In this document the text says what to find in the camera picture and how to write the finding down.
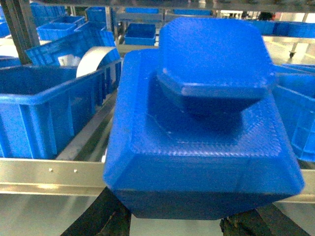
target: blue plastic crate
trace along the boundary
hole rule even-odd
[[[282,75],[274,98],[297,157],[315,161],[315,77]]]
[[[104,22],[91,22],[87,21],[80,27],[76,28],[76,32],[89,31],[90,33],[95,33],[95,31],[106,30],[106,23]]]
[[[59,17],[62,17],[62,16],[34,17],[34,23],[35,23],[36,27],[39,27],[39,26],[45,25],[47,23],[50,23],[50,22],[58,19]]]
[[[58,39],[56,41],[37,46],[31,49],[26,50],[28,57],[32,60],[34,65],[57,65],[60,66],[58,57],[65,56],[65,55],[74,55],[76,57],[82,58],[82,56],[94,46],[113,46],[113,41],[105,40],[104,37],[96,34],[90,34],[89,32],[76,32],[72,35],[68,35],[64,38]],[[103,89],[103,98],[106,97],[107,93],[109,93],[112,88],[118,86],[120,76],[120,57],[118,54],[117,49],[112,50],[101,62],[100,66],[106,66],[112,62],[117,61],[118,65],[115,65],[115,69],[107,69],[106,70],[106,81],[104,80],[102,89]],[[117,78],[112,79],[112,81],[116,81],[113,86],[107,86],[110,82],[108,82],[108,76],[113,75],[114,71],[116,72]]]
[[[252,26],[230,19],[195,19],[198,33],[213,29],[211,40],[205,42],[205,38],[195,40],[191,33],[195,24],[186,19],[171,23],[181,42],[176,35],[165,36],[163,47],[125,56],[104,166],[107,186],[136,217],[164,219],[219,219],[300,193],[304,186],[300,168],[271,94],[242,112],[217,111],[205,116],[182,110],[167,98],[157,71],[167,56],[165,44],[173,46],[173,40],[182,45],[175,50],[196,51],[188,55],[189,64],[186,57],[169,56],[171,62],[182,65],[179,69],[196,72],[192,86],[194,80],[199,83],[200,66],[209,75],[206,81],[212,81],[218,76],[213,71],[220,70],[220,80],[230,87],[226,70],[238,66],[243,61],[239,57],[248,57],[249,45],[255,58],[244,60],[246,64],[239,68],[244,74],[230,74],[234,83],[244,79],[251,83],[254,78],[245,71],[257,76],[259,69],[269,71],[271,63]],[[214,30],[216,24],[220,30]],[[181,25],[188,31],[187,37],[182,35]],[[234,47],[239,53],[234,54]],[[199,65],[199,58],[209,65]]]
[[[65,148],[102,98],[103,70],[75,76],[76,68],[0,69],[0,157],[53,159]]]
[[[62,16],[52,21],[53,23],[70,23],[79,27],[85,23],[84,16]]]
[[[48,23],[38,27],[37,32],[41,40],[57,40],[59,38],[73,34],[75,29],[75,24]]]
[[[0,20],[0,38],[6,37],[10,34],[8,23],[4,20]]]
[[[21,65],[20,59],[8,56],[0,56],[0,68]]]
[[[186,10],[186,9],[174,9],[174,14],[177,15],[197,15],[197,16],[211,16],[212,11],[209,10]]]
[[[99,38],[102,40],[104,45],[110,47],[116,47],[113,33],[107,31],[106,24],[100,22],[86,22],[82,26],[75,29],[75,32],[89,32],[91,35],[94,35],[94,38]],[[108,54],[109,61],[114,61],[119,59],[119,53],[117,50],[113,50]]]
[[[275,28],[275,22],[272,21],[248,21],[256,26],[262,35],[272,35]]]
[[[290,22],[275,22],[274,35],[287,36]]]
[[[128,13],[148,13],[148,14],[158,14],[158,8],[136,8],[136,7],[126,7],[126,12],[128,12]]]
[[[2,6],[0,6],[0,20],[1,19],[5,20],[5,16],[4,16],[4,12],[3,12]]]
[[[45,6],[36,2],[31,3],[31,11],[34,17],[56,17],[65,15],[64,6]]]
[[[283,64],[283,67],[286,67],[287,69],[300,70],[300,71],[303,71],[304,73],[315,74],[315,66],[314,65]]]
[[[85,11],[87,13],[89,21],[106,23],[105,7],[93,6],[87,8]]]
[[[275,67],[275,71],[277,73],[292,73],[292,74],[306,74],[308,73],[307,71],[305,70],[302,70],[302,69],[295,69],[295,68],[290,68],[290,67],[287,67],[284,65],[274,65]]]
[[[287,36],[304,38],[306,36],[307,28],[307,23],[291,22],[289,24]]]
[[[153,24],[130,24],[125,34],[125,44],[154,45],[156,26]]]
[[[256,27],[246,21],[231,19],[183,19],[177,18],[160,30],[163,64],[157,74],[169,99],[182,110],[209,114],[216,110],[239,111],[270,94],[275,83],[274,67]],[[196,33],[201,24],[208,27]],[[238,34],[238,40],[232,43],[231,39],[226,39],[230,35],[227,26],[245,34]],[[202,40],[212,32],[216,32],[215,39]],[[186,38],[190,42],[184,49]],[[217,56],[205,58],[201,52],[208,48]],[[246,59],[248,55],[255,55],[250,67]]]

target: metal rail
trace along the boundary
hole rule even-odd
[[[37,0],[45,4],[70,5],[71,0]],[[76,6],[110,7],[156,7],[160,9],[215,9],[265,12],[315,12],[315,5],[303,2],[285,2],[274,0],[229,0],[229,1],[188,1],[188,0],[76,0]]]

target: white paper roll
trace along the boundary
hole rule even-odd
[[[92,47],[82,57],[78,69],[77,78],[90,74],[97,70],[103,58],[115,47]]]

